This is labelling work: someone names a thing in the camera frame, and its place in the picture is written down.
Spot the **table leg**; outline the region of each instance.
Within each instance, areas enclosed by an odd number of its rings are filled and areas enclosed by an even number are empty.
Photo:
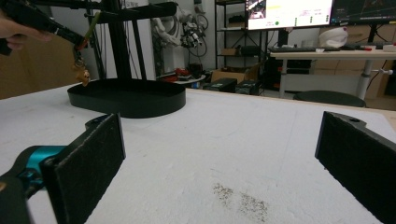
[[[364,100],[364,97],[367,92],[367,87],[369,86],[370,83],[372,67],[373,67],[373,60],[367,60],[364,65],[364,71],[361,74],[361,78],[357,89],[357,95],[362,100]]]
[[[282,65],[282,72],[280,73],[279,98],[283,98],[285,96],[287,74],[288,74],[288,60],[284,59]]]

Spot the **black stand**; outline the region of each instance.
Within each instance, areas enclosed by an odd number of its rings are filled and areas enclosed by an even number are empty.
[[[282,47],[283,45],[288,45],[289,32],[286,30],[279,30],[277,32],[277,46]]]
[[[143,119],[173,113],[186,104],[185,88],[175,83],[147,80],[137,21],[175,15],[173,2],[121,9],[120,1],[103,0],[100,4],[64,0],[46,1],[43,5],[70,8],[100,9],[97,22],[108,23],[118,78],[90,82],[87,87],[77,85],[67,92],[74,106],[103,113],[120,113],[124,118]],[[134,27],[136,52],[141,79],[132,78],[130,55],[123,22],[131,21]]]

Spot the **white table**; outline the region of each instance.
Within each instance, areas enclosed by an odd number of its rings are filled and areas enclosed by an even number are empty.
[[[341,51],[326,51],[322,53],[316,52],[288,52],[288,53],[271,53],[271,57],[275,57],[278,60],[283,60],[282,65],[282,73],[280,78],[280,90],[279,96],[283,98],[285,91],[288,89],[288,78],[293,77],[295,82],[302,82],[302,85],[314,79],[317,79],[318,82],[321,82],[319,85],[320,89],[327,89],[329,85],[337,85],[337,84],[347,84],[348,86],[354,86],[355,91],[353,92],[359,98],[364,100],[364,96],[367,91],[367,87],[370,82],[371,71],[373,66],[373,60],[395,60],[396,52],[385,52],[382,49],[375,49],[372,51],[365,50],[341,50]],[[361,74],[359,82],[355,80],[353,76],[345,76],[342,79],[342,82],[345,83],[334,83],[330,82],[327,77],[329,76],[308,76],[308,75],[292,75],[287,76],[288,70],[288,60],[364,60],[364,71]]]
[[[379,223],[314,157],[325,110],[396,142],[380,113],[213,91],[187,90],[170,115],[121,119],[126,159],[87,223]],[[0,174],[100,115],[71,106],[66,88],[0,101]],[[29,204],[36,223],[55,223],[46,191]]]

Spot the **computer monitor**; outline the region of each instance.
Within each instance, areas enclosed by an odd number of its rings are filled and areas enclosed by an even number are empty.
[[[331,25],[396,23],[395,0],[334,0]]]
[[[332,0],[246,0],[245,12],[249,30],[326,26]]]

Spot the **wooden floor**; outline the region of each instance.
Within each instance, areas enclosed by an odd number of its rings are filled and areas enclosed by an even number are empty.
[[[383,96],[374,100],[366,99],[365,102],[369,108],[396,111],[396,96]]]

